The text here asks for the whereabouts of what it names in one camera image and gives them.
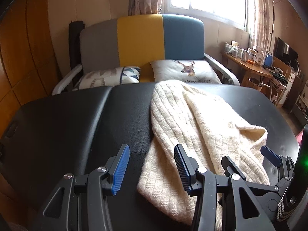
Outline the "cream knitted sweater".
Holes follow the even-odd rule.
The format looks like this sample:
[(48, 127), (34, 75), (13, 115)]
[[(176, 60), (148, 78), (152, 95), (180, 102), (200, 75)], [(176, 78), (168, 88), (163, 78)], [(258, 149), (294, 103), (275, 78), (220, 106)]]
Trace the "cream knitted sweater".
[(260, 153), (267, 130), (248, 123), (220, 96), (178, 80), (162, 81), (153, 90), (150, 114), (154, 138), (137, 190), (170, 218), (190, 225), (196, 207), (177, 171), (178, 144), (214, 174), (224, 174), (221, 159), (228, 156), (248, 181), (269, 184)]

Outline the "wooden side table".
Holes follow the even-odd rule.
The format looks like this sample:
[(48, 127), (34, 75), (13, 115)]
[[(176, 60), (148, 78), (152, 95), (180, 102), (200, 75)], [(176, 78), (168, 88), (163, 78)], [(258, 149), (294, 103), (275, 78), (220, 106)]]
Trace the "wooden side table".
[(273, 75), (270, 72), (268, 72), (266, 69), (262, 68), (262, 66), (243, 62), (240, 58), (233, 57), (232, 55), (229, 55), (225, 52), (221, 52), (221, 55), (223, 58), (235, 62), (236, 64), (240, 66), (240, 68), (243, 68), (245, 70), (245, 74), (241, 82), (242, 87), (246, 87), (248, 85), (249, 78), (251, 77), (252, 74), (258, 75), (262, 78), (270, 79), (273, 77)]

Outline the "blue bag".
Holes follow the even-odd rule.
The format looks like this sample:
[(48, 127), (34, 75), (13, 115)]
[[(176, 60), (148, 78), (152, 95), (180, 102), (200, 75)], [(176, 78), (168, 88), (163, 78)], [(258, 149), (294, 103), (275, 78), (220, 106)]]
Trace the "blue bag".
[(274, 62), (273, 53), (268, 51), (264, 57), (263, 67), (269, 68), (273, 65), (273, 62)]

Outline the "deer print pillow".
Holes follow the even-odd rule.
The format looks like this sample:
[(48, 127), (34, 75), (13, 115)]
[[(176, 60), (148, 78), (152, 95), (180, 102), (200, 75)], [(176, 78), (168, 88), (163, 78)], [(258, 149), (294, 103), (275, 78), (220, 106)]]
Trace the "deer print pillow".
[(155, 82), (179, 80), (188, 83), (221, 84), (205, 60), (155, 60), (150, 63)]

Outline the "black monitor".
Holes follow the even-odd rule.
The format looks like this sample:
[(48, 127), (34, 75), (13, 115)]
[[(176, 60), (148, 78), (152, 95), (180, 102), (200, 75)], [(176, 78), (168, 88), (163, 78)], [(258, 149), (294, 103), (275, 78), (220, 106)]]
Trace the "black monitor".
[(275, 38), (274, 57), (290, 65), (292, 60), (298, 59), (298, 53), (282, 39)]

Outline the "geometric pattern pillow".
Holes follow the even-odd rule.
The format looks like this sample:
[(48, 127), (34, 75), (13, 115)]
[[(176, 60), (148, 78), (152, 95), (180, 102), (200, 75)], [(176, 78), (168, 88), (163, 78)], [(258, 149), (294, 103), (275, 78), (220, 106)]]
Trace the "geometric pattern pillow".
[(76, 89), (139, 83), (141, 69), (136, 66), (118, 67), (86, 73), (77, 82)]

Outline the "tricolour sofa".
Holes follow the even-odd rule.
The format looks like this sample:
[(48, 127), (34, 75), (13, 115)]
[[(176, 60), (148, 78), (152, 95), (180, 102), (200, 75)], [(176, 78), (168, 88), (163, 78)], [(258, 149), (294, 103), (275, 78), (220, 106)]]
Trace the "tricolour sofa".
[(80, 26), (69, 35), (69, 50), (78, 55), (77, 64), (55, 86), (60, 94), (81, 71), (138, 66), (142, 82), (154, 80), (150, 62), (163, 59), (206, 60), (227, 83), (240, 85), (236, 76), (205, 53), (204, 23), (173, 14), (127, 16), (89, 27)]

